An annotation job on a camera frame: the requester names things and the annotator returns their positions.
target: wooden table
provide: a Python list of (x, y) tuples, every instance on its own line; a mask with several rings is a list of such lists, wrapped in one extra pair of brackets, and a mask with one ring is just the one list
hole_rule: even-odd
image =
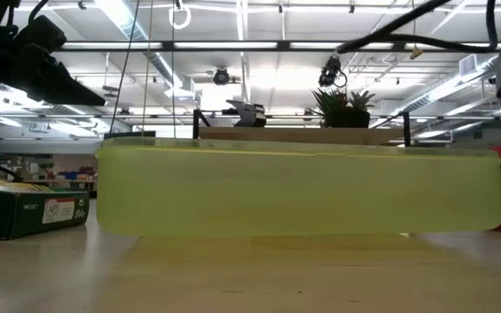
[(0, 312), (501, 313), (498, 233), (137, 238), (93, 213), (0, 242)]

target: plastic bin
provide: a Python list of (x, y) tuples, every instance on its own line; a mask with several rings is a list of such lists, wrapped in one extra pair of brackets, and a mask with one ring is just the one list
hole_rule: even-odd
[(489, 230), (501, 159), (489, 150), (156, 138), (104, 141), (97, 218), (139, 236)]

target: potted plant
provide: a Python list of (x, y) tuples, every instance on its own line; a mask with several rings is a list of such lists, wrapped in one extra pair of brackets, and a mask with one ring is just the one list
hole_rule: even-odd
[(317, 106), (321, 110), (319, 115), (324, 117), (322, 126), (334, 128), (368, 128), (371, 120), (371, 114), (368, 108), (368, 102), (375, 96), (351, 92), (352, 99), (340, 90), (318, 90), (312, 91), (317, 99)]

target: green box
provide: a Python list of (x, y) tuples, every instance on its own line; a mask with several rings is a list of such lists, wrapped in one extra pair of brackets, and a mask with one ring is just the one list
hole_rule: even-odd
[(86, 223), (89, 193), (0, 181), (0, 239)]

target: box label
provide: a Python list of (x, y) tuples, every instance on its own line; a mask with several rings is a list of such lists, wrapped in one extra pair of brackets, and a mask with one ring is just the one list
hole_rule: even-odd
[(69, 221), (75, 213), (75, 198), (47, 199), (43, 209), (42, 223)]

